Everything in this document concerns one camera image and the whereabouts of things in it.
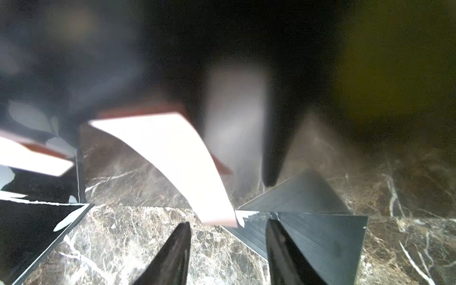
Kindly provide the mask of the sticky note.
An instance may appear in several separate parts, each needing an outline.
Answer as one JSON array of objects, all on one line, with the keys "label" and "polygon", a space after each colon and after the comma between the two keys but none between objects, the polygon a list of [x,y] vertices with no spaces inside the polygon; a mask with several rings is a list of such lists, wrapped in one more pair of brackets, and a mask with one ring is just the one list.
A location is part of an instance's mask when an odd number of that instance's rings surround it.
[{"label": "sticky note", "polygon": [[186,198],[203,224],[235,228],[235,210],[214,160],[195,128],[177,112],[95,119],[89,124],[130,146]]}]

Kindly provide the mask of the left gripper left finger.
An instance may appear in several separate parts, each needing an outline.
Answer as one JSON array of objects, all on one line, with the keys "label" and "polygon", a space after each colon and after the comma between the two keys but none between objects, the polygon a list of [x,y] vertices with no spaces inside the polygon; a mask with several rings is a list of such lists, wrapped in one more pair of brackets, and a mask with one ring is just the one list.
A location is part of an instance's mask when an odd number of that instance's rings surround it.
[{"label": "left gripper left finger", "polygon": [[191,227],[179,223],[134,285],[185,285],[191,249]]}]

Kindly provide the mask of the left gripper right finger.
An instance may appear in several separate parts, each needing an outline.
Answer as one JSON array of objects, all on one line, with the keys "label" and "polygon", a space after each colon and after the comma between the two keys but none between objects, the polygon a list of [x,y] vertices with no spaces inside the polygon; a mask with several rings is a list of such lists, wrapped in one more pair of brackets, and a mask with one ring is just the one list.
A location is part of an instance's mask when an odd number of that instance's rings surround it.
[{"label": "left gripper right finger", "polygon": [[278,220],[266,225],[267,259],[272,285],[324,285]]}]

